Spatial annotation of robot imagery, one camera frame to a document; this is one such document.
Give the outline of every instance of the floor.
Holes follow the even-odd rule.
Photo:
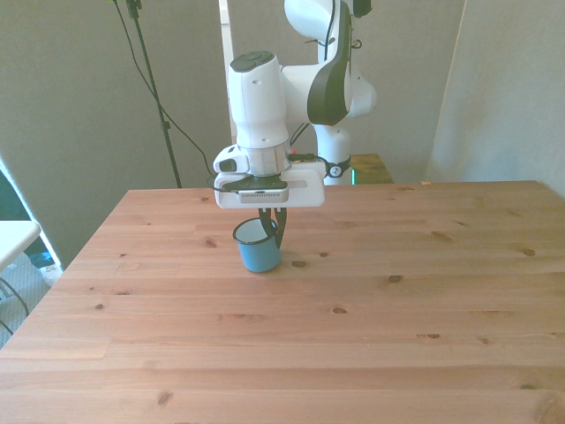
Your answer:
[[[40,270],[34,267],[24,254],[18,256],[14,263],[0,273],[0,276],[19,293],[30,311],[49,291],[49,286],[43,279]],[[26,312],[19,300],[15,296],[5,298],[0,291],[0,320],[12,331],[16,331],[25,319]],[[10,337],[10,333],[0,325],[0,349]]]

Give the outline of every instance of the cable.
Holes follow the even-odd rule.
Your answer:
[[[4,283],[4,285],[8,287],[12,293],[14,293],[14,296],[18,298],[21,305],[24,307],[24,309],[26,309],[26,316],[29,316],[29,308],[27,307],[27,303],[21,298],[21,296],[19,296],[19,293],[16,291],[16,289],[14,289],[6,280],[1,277],[0,282]]]
[[[328,163],[328,161],[321,156],[315,156],[315,158],[320,159],[321,161],[323,161],[326,164],[326,177],[329,176],[329,163]]]
[[[8,326],[5,324],[4,321],[0,320],[0,325],[2,325],[5,329],[7,329],[11,336],[14,335],[14,332],[10,329],[10,327],[8,327]]]
[[[335,0],[332,0],[332,16],[329,19],[328,33],[326,34],[326,46],[324,48],[324,62],[328,60],[329,35],[332,32],[332,26],[334,24],[334,18],[335,18]]]
[[[308,126],[310,126],[310,124],[302,124],[301,126],[299,126],[297,128],[297,130],[294,132],[294,134],[292,134],[292,137],[290,137],[290,145],[291,146],[294,143],[297,142],[298,137],[300,137],[302,135],[302,133],[305,131],[306,128],[308,128]]]
[[[210,179],[211,178],[216,178],[217,175],[210,175],[208,178],[206,178],[206,184],[209,188],[211,188],[212,190],[214,190],[215,192],[219,192],[219,193],[239,193],[236,190],[223,190],[221,188],[216,188],[214,187],[214,184],[210,184]]]
[[[170,117],[169,113],[165,110],[165,108],[163,108],[161,101],[159,100],[157,95],[153,92],[153,89],[149,85],[149,82],[147,82],[147,79],[146,79],[145,75],[143,74],[143,71],[139,68],[137,58],[135,57],[135,52],[133,51],[132,39],[130,38],[130,33],[127,30],[127,26],[125,25],[124,16],[122,15],[122,12],[120,11],[119,6],[117,5],[117,0],[113,0],[113,2],[114,2],[114,5],[116,6],[117,13],[120,17],[120,20],[122,21],[122,26],[124,27],[125,36],[127,37],[127,42],[130,46],[130,51],[132,53],[133,62],[135,63],[135,67],[137,68],[139,75],[141,76],[141,78],[145,82],[145,85],[147,86],[149,93],[151,93],[151,95],[153,96],[155,101],[161,107],[162,113],[169,119],[169,121],[175,126],[175,128],[177,128],[192,143],[192,145],[195,146],[196,149],[202,154],[202,157],[204,158],[204,164],[206,165],[206,169],[207,169],[208,174],[214,175],[214,173],[210,170],[210,167],[208,165],[208,160],[206,158],[206,154],[204,153],[204,151],[200,148],[200,146],[198,144],[196,144],[196,142],[192,138],[189,137],[189,135],[185,131],[183,131],[183,129],[180,126],[177,125],[175,120],[172,117]]]
[[[146,67],[147,67],[147,72],[149,73],[149,80],[151,81],[151,87],[152,87],[151,93],[153,94],[153,97],[155,98],[155,101],[157,102],[157,110],[159,112],[159,119],[161,121],[161,130],[162,130],[162,134],[165,138],[165,144],[167,146],[167,151],[169,153],[170,165],[171,165],[173,173],[175,175],[175,181],[177,182],[177,187],[182,188],[183,185],[181,184],[180,175],[178,174],[177,160],[175,159],[175,152],[173,150],[172,143],[170,141],[170,136],[169,136],[170,124],[168,122],[166,122],[165,118],[163,117],[161,102],[159,100],[159,95],[157,94],[157,86],[155,84],[153,72],[151,71],[151,64],[149,62],[149,55],[147,54],[147,49],[145,47],[145,42],[143,40],[143,34],[141,33],[141,26],[139,26],[139,14],[137,13],[137,7],[138,7],[139,1],[140,0],[137,0],[137,2],[136,2],[136,0],[126,0],[128,9],[130,10],[130,16],[135,21],[135,27],[136,27],[137,32],[138,32],[139,44],[141,44],[141,49],[143,50],[143,57],[145,58],[145,64],[146,64]],[[129,34],[127,33],[127,28],[125,27],[125,23],[123,22],[124,19],[122,17],[121,11],[119,10],[119,7],[117,5],[117,0],[114,0],[114,4],[116,5],[117,11],[120,15],[120,18],[122,19],[122,24],[124,25],[124,28],[126,29],[126,34],[128,35],[128,41],[131,42]]]
[[[332,37],[332,38],[330,38],[329,43],[331,44],[334,41],[335,41],[335,38]],[[316,43],[318,43],[319,46],[326,47],[326,44],[324,44],[323,42],[321,42],[319,40],[308,40],[307,42],[304,42],[304,44],[308,44],[309,42],[316,42]]]

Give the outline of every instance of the gray wall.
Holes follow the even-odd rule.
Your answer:
[[[230,0],[236,55],[276,53],[281,64],[311,64],[315,45],[304,45],[284,16],[283,0]],[[344,121],[353,153],[378,153],[396,182],[421,181],[433,148],[464,0],[375,0],[356,23],[363,41],[360,66],[379,94],[370,117]],[[312,130],[297,144],[315,149]]]
[[[0,156],[67,265],[128,189],[175,185],[156,107],[114,4],[1,8]],[[212,162],[230,144],[218,4],[143,0],[140,15],[163,105]],[[200,154],[171,134],[184,185],[204,186]]]
[[[467,0],[428,178],[565,196],[565,2]]]

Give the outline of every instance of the wood grain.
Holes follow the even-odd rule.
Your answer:
[[[0,423],[565,422],[565,202],[535,182],[328,187],[282,263],[252,211],[132,191],[0,351]]]

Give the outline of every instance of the blue mug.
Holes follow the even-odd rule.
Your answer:
[[[265,220],[253,218],[243,221],[233,231],[237,241],[241,259],[247,269],[252,272],[265,272],[276,267],[281,261],[280,237],[277,237],[278,226],[270,220],[272,228],[267,230]]]

